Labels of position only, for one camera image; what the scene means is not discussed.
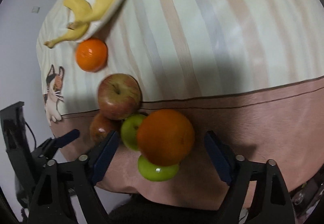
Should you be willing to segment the dark red apple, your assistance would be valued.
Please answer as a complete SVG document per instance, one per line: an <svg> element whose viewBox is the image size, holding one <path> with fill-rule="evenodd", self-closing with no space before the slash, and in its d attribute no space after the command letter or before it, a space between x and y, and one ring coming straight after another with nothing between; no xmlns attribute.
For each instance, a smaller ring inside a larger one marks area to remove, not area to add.
<svg viewBox="0 0 324 224"><path fill-rule="evenodd" d="M101 112L95 115L90 125L90 137L95 144L102 142L110 131L120 131L119 123L106 118Z"/></svg>

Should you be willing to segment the small green apple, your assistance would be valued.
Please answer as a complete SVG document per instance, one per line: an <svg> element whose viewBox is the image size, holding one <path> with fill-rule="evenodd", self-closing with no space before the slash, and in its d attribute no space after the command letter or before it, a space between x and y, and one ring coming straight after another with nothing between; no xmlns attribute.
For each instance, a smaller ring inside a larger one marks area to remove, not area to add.
<svg viewBox="0 0 324 224"><path fill-rule="evenodd" d="M138 151L137 130L146 117L147 116L143 114L133 114L124 120L121 125L120 135L123 144L127 148Z"/></svg>

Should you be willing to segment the large green apple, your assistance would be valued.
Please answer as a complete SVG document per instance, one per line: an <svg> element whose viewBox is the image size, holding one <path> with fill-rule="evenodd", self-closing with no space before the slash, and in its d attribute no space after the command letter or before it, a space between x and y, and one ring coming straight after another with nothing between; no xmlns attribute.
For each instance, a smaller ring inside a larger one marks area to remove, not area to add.
<svg viewBox="0 0 324 224"><path fill-rule="evenodd" d="M149 162L143 155L140 155L137 161L139 173L146 180L152 182L163 182L176 176L180 169L180 165L157 166Z"/></svg>

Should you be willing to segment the small orange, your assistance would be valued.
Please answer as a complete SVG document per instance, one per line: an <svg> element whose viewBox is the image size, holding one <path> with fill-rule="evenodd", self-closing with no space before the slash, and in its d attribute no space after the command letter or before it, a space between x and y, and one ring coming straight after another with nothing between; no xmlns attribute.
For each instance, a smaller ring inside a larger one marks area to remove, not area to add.
<svg viewBox="0 0 324 224"><path fill-rule="evenodd" d="M91 38L78 44L75 51L77 65L86 72L103 69L108 60L108 47L100 39Z"/></svg>

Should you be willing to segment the large orange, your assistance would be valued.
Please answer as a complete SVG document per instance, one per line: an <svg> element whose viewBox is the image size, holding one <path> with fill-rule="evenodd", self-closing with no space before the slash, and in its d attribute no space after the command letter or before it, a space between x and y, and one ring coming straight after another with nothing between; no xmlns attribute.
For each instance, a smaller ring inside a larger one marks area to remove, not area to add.
<svg viewBox="0 0 324 224"><path fill-rule="evenodd" d="M152 164L171 166L190 154L195 141L193 125L181 112L161 109L150 113L137 131L137 146Z"/></svg>

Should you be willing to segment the small yellow banana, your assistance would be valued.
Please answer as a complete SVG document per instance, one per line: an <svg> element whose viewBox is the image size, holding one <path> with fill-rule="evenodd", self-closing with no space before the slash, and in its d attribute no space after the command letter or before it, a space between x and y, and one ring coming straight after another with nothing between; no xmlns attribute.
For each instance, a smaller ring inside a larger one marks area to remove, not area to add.
<svg viewBox="0 0 324 224"><path fill-rule="evenodd" d="M75 21L81 21L92 11L91 5L86 0L64 0L63 5L73 12ZM89 29L89 26L89 23L83 23L75 29L68 28L64 35L53 40L46 41L44 45L48 48L53 48L56 44L63 41L76 41L85 35Z"/></svg>

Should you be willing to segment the striped cream blanket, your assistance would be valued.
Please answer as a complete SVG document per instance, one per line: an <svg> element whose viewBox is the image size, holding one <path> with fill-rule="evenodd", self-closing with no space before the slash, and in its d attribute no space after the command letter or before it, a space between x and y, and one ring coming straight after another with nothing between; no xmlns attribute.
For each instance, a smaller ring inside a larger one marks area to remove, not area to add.
<svg viewBox="0 0 324 224"><path fill-rule="evenodd" d="M53 86L47 75L64 69L63 99L46 103L52 133L81 133L62 149L66 160L93 147L89 127L98 110L97 89L112 73L138 81L142 112L178 110L196 133L196 147L173 179L144 179L139 153L120 145L100 188L217 209L228 187L204 149L209 130L249 160L274 159L289 191L323 165L323 0L125 0L97 33L109 58L96 73L76 64L76 43L45 46L70 21L57 0L36 43L44 94Z"/></svg>

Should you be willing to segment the white wall socket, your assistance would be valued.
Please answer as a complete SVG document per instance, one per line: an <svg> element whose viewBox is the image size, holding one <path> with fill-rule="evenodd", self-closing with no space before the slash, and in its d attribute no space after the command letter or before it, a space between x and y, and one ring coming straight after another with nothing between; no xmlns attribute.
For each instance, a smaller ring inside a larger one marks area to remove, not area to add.
<svg viewBox="0 0 324 224"><path fill-rule="evenodd" d="M32 13L39 13L39 10L40 10L40 7L37 7L37 6L33 6L32 8Z"/></svg>

